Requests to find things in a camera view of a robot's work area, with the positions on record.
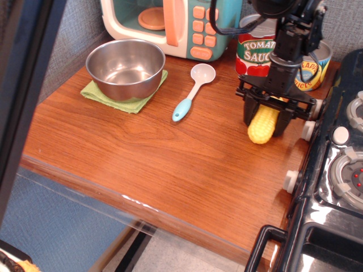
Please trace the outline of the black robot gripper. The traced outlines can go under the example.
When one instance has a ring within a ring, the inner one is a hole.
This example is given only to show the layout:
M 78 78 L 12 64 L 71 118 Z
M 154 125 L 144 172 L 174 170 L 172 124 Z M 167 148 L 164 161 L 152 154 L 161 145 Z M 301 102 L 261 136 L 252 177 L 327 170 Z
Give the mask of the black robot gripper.
M 301 91 L 294 83 L 302 57 L 296 61 L 286 61 L 272 53 L 270 60 L 267 76 L 241 75 L 237 93 L 244 100 L 244 123 L 247 126 L 260 105 L 280 111 L 273 132 L 274 137 L 279 137 L 292 119 L 310 120 L 311 108 L 316 99 Z

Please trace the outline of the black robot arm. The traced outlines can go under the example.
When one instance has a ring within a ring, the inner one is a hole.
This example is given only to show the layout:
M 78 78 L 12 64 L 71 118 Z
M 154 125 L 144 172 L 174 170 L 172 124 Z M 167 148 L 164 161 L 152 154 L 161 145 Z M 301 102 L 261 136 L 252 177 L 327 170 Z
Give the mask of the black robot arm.
M 260 14 L 258 22 L 276 19 L 275 48 L 266 77 L 241 75 L 237 94 L 244 100 L 244 122 L 250 125 L 259 107 L 278 111 L 275 137 L 292 119 L 310 120 L 316 100 L 295 85 L 304 56 L 313 53 L 322 39 L 325 1 L 251 1 Z

